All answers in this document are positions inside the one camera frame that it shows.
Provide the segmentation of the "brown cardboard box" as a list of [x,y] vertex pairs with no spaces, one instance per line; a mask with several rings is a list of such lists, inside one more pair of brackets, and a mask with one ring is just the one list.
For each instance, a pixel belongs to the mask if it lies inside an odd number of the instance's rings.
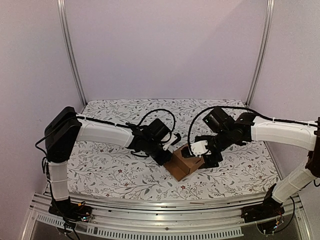
[[191,156],[188,144],[184,144],[172,154],[170,161],[163,166],[180,182],[182,179],[198,170],[205,163],[202,157]]

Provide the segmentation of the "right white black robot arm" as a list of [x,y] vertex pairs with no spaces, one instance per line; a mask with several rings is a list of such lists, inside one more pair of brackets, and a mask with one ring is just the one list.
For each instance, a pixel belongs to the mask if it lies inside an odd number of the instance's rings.
[[233,119],[217,106],[203,118],[215,133],[204,136],[191,145],[196,156],[212,155],[221,160],[221,152],[231,145],[244,145],[252,141],[274,142],[308,150],[308,160],[272,187],[259,206],[262,218],[269,218],[278,205],[302,190],[320,176],[320,122],[297,122],[267,118],[255,112],[244,112]]

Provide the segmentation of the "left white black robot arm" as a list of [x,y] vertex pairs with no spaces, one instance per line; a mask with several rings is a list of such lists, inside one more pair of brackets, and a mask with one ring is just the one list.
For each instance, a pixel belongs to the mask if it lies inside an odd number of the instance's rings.
[[55,209],[63,216],[74,213],[74,205],[68,201],[67,164],[76,142],[96,142],[117,145],[142,152],[158,165],[167,163],[173,153],[170,146],[178,137],[160,119],[150,124],[115,123],[79,114],[73,107],[65,107],[45,128],[44,137],[35,148],[44,153],[46,165],[43,170],[51,187]]

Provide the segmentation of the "floral patterned table mat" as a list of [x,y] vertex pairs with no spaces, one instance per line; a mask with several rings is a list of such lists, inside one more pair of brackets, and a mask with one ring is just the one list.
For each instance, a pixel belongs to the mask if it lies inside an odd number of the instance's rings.
[[[84,115],[114,123],[150,123],[161,119],[181,135],[177,147],[195,136],[210,134],[197,114],[208,107],[226,106],[233,118],[241,114],[239,100],[120,99],[92,100]],[[118,145],[76,142],[68,161],[72,193],[131,200],[204,200],[266,192],[279,175],[263,142],[232,145],[222,153],[219,167],[199,169],[177,181],[152,158],[136,157]]]

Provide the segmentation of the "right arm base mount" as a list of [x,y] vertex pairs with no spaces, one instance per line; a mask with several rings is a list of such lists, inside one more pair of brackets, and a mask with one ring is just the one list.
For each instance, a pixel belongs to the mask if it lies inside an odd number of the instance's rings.
[[245,223],[264,220],[276,217],[285,213],[282,203],[275,201],[272,192],[276,184],[272,185],[267,191],[262,203],[249,205],[241,208],[240,217]]

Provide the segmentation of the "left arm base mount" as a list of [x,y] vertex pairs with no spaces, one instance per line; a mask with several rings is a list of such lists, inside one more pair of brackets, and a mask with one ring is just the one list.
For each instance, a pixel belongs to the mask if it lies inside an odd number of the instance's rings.
[[62,217],[69,222],[87,222],[92,217],[92,211],[92,207],[86,205],[85,201],[72,203],[70,197],[65,200],[56,200],[53,196],[48,210],[50,214]]

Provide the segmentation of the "aluminium front rail frame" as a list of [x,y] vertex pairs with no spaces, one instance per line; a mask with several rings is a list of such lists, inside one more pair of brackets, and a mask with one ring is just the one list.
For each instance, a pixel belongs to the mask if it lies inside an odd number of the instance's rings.
[[79,222],[82,239],[110,240],[311,240],[311,229],[300,198],[284,204],[284,221],[273,234],[245,222],[241,209],[259,204],[262,193],[201,200],[132,200],[71,194],[71,201],[92,207],[89,222]]

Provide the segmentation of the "right aluminium corner post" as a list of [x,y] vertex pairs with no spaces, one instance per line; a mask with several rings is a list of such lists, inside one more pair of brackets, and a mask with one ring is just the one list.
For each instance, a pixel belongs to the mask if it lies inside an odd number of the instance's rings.
[[246,97],[245,105],[249,107],[253,103],[253,99],[255,96],[255,92],[257,89],[257,85],[259,82],[260,74],[262,71],[264,58],[268,46],[271,26],[272,26],[272,20],[273,20],[273,14],[274,14],[274,8],[275,8],[275,0],[267,0],[266,1],[266,11],[265,11],[265,18],[264,18],[264,24],[262,29],[262,36],[258,51],[258,56],[256,60],[256,64],[253,71],[252,80],[249,86],[248,94]]

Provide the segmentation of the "aluminium corner post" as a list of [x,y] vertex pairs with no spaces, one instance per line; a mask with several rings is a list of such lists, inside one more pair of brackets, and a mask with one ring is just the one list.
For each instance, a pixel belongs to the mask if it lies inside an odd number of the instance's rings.
[[271,26],[272,26],[272,20],[273,20],[273,14],[274,14],[274,8],[275,8],[275,0],[267,0],[266,1],[266,11],[265,11],[265,18],[264,18],[264,24],[262,29],[262,36],[258,51],[258,56],[256,60],[256,64],[253,71],[252,80],[249,86],[248,94],[246,97],[245,105],[249,107],[253,103],[253,99],[255,96],[255,92],[257,89],[257,85],[259,82],[260,74],[262,71],[264,58],[268,46]]
[[57,0],[57,10],[63,35],[63,40],[65,44],[66,54],[69,61],[71,74],[75,83],[75,87],[80,99],[80,102],[83,107],[88,104],[87,98],[85,96],[84,87],[81,81],[80,73],[77,66],[77,61],[72,45],[71,34],[68,25],[68,17],[67,17],[67,10],[66,10],[66,1],[65,0]]

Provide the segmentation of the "left aluminium corner post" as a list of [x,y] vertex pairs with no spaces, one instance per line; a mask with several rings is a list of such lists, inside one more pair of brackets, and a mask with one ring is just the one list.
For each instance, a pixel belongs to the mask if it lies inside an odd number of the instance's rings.
[[57,10],[63,35],[63,40],[65,44],[66,54],[69,61],[71,74],[75,83],[75,87],[80,99],[80,102],[83,107],[88,104],[87,98],[85,96],[84,87],[81,81],[80,73],[77,66],[77,61],[72,45],[71,34],[68,25],[68,17],[67,17],[67,10],[66,10],[66,1],[65,0],[57,0]]

